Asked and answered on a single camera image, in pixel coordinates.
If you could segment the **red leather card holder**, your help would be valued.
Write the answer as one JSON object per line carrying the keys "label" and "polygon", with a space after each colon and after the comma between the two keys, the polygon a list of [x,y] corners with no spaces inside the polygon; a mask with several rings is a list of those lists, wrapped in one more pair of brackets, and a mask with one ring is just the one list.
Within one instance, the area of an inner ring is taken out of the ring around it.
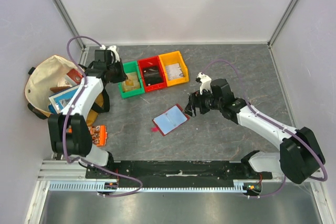
{"label": "red leather card holder", "polygon": [[190,117],[184,113],[182,107],[175,104],[152,120],[154,127],[151,131],[160,132],[162,136],[166,136],[189,119]]}

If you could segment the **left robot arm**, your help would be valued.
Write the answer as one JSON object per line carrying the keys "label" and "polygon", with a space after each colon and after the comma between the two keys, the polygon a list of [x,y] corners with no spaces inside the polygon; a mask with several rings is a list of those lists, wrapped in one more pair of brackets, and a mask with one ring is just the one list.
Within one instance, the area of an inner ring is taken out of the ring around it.
{"label": "left robot arm", "polygon": [[48,118],[52,151],[62,154],[70,163],[81,159],[104,178],[115,174],[116,166],[110,152],[93,144],[86,120],[91,110],[106,113],[110,100],[105,86],[127,79],[116,46],[95,50],[94,61],[84,68],[84,77],[69,103],[59,114]]}

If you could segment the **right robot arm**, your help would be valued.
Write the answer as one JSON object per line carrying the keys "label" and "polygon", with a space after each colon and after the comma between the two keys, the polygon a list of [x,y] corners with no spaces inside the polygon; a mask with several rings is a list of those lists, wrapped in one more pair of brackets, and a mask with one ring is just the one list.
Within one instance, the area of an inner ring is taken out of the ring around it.
{"label": "right robot arm", "polygon": [[275,153],[248,154],[247,162],[240,166],[245,178],[254,178],[261,172],[282,173],[293,183],[301,184],[308,178],[315,179],[314,173],[321,170],[318,180],[327,179],[326,160],[311,129],[297,129],[261,113],[249,102],[235,97],[226,79],[212,80],[199,73],[196,82],[200,88],[189,95],[184,110],[187,115],[219,111],[225,119],[254,131],[277,148]]}

